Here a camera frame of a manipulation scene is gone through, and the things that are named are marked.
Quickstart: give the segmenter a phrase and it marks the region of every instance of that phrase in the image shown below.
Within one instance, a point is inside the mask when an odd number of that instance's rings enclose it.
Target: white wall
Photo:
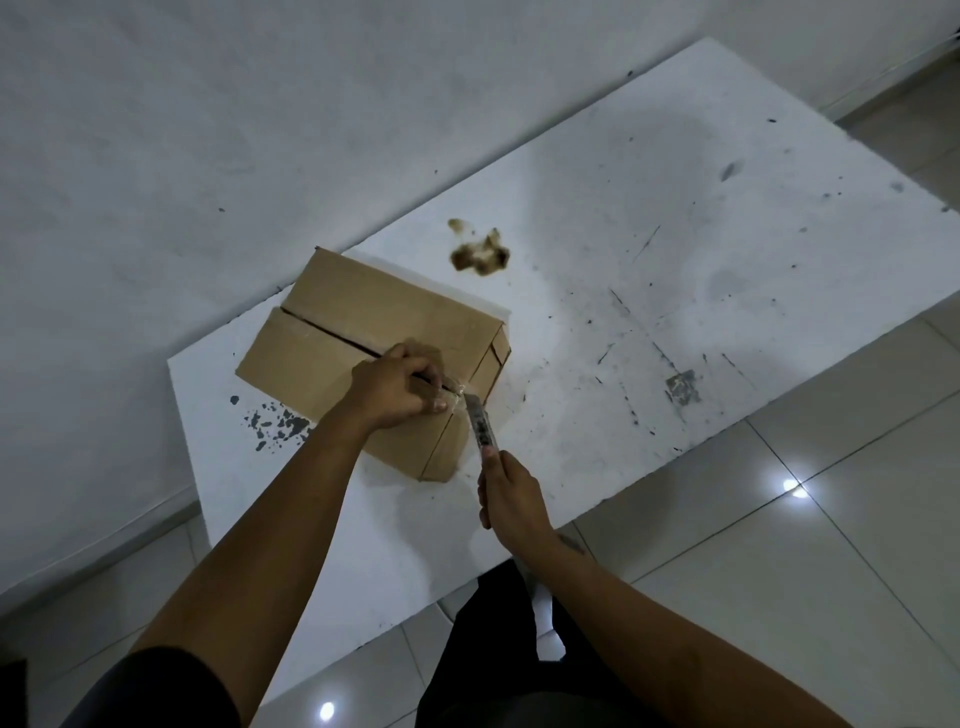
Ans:
[[[195,497],[165,359],[313,246],[700,35],[821,108],[958,25],[960,0],[0,0],[0,610]]]

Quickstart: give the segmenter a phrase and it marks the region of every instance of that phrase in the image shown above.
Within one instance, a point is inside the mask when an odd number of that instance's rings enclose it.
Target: white tile floor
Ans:
[[[960,65],[851,133],[960,208]],[[960,294],[567,533],[636,588],[782,671],[855,725],[960,725]],[[784,483],[803,483],[795,494]],[[209,551],[172,530],[0,624],[58,725]],[[471,586],[443,600],[455,614]],[[542,659],[563,645],[537,599]],[[255,724],[412,728],[449,623],[433,605],[264,707]]]

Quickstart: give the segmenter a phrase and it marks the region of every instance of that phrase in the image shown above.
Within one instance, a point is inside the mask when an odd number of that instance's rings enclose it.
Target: wrist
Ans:
[[[334,404],[324,419],[335,423],[337,431],[341,434],[350,438],[359,438],[364,442],[376,430],[373,418],[368,417],[362,407],[354,406],[348,398],[343,398]]]

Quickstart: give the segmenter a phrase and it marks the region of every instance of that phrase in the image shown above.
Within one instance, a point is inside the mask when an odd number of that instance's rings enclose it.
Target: scratch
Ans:
[[[647,238],[647,242],[645,242],[645,243],[643,244],[643,247],[640,248],[640,253],[643,253],[643,251],[645,251],[645,250],[647,249],[647,247],[650,245],[650,243],[652,243],[652,242],[654,241],[654,237],[657,235],[657,231],[658,231],[661,227],[663,227],[662,224],[657,225],[657,229],[653,231],[653,233],[650,235],[650,237]],[[636,263],[636,259],[640,257],[640,253],[637,253],[636,255],[634,255],[634,263]]]
[[[597,359],[597,364],[599,364],[601,361],[603,361],[604,359],[607,358],[607,354],[610,353],[610,350],[613,348],[613,344],[610,344],[610,345],[607,347],[607,350],[606,350],[605,352],[603,352],[603,356],[601,356],[599,359]]]
[[[747,379],[747,376],[746,376],[743,372],[740,371],[739,367],[737,367],[736,364],[734,364],[733,362],[730,361],[730,358],[729,358],[726,354],[724,354],[723,352],[720,352],[720,355],[723,356],[724,360],[725,360],[728,364],[730,364],[730,365],[733,367],[733,369],[734,369],[740,376],[742,376],[742,377],[746,380],[747,384],[749,384],[749,385],[752,386],[754,389],[756,389],[756,385],[755,385],[753,382],[751,382],[749,379]]]
[[[636,415],[634,411],[634,406],[630,404],[630,398],[627,397],[627,388],[623,386],[623,382],[620,382],[620,390],[623,392],[623,400],[627,402],[627,409],[630,410],[630,416],[634,418],[634,425],[640,424],[640,418]]]
[[[676,372],[677,374],[679,374],[679,373],[680,373],[680,370],[677,369],[676,366],[674,366],[674,363],[673,363],[672,361],[670,361],[670,357],[667,356],[665,353],[663,353],[663,349],[661,349],[659,346],[657,346],[657,342],[654,341],[653,339],[650,339],[650,343],[653,344],[653,345],[654,345],[654,349],[656,349],[656,350],[660,353],[660,358],[663,359],[663,361],[665,361],[667,364],[670,365],[670,369],[672,369],[674,372]]]
[[[616,295],[616,291],[614,291],[612,288],[608,288],[607,290],[611,292],[613,297],[616,299],[616,302],[619,303],[620,308],[623,310],[623,312],[626,313],[627,316],[632,316],[633,314],[630,312],[630,309],[627,308],[627,305],[625,303],[623,303],[623,299],[621,299],[619,296]]]

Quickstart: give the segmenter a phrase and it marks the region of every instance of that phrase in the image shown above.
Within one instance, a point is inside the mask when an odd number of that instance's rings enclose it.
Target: table surface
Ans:
[[[506,271],[453,270],[454,217]],[[703,40],[346,255],[508,321],[488,409],[560,525],[960,288],[960,217]],[[301,441],[233,373],[285,295],[170,360],[211,543]],[[478,473],[473,447],[445,484],[361,455],[266,700],[506,557]]]

